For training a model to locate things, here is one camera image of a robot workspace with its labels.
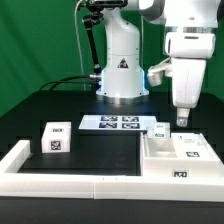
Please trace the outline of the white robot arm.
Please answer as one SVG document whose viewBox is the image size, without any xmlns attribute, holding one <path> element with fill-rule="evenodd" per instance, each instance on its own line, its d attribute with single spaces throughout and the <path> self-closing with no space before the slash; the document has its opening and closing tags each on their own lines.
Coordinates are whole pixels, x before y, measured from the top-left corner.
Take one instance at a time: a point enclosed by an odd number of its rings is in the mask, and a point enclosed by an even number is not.
<svg viewBox="0 0 224 224">
<path fill-rule="evenodd" d="M 100 7 L 107 35 L 107 65 L 102 71 L 101 99 L 120 103 L 146 96 L 144 82 L 157 86 L 172 79 L 177 125 L 185 127 L 197 105 L 206 61 L 215 49 L 215 34 L 224 0 L 94 0 Z M 143 72 L 139 65 L 140 34 L 121 17 L 137 10 L 152 24 L 165 27 L 168 59 Z"/>
</svg>

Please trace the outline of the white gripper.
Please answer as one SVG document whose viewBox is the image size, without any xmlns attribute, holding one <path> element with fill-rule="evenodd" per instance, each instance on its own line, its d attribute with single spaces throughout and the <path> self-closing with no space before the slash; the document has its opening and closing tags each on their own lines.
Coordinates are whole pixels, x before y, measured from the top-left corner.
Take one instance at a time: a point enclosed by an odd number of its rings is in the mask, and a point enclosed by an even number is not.
<svg viewBox="0 0 224 224">
<path fill-rule="evenodd" d="M 213 33 L 166 34 L 165 51 L 171 58 L 172 99 L 179 127 L 187 126 L 189 112 L 198 103 L 206 63 L 213 55 L 215 40 Z"/>
</svg>

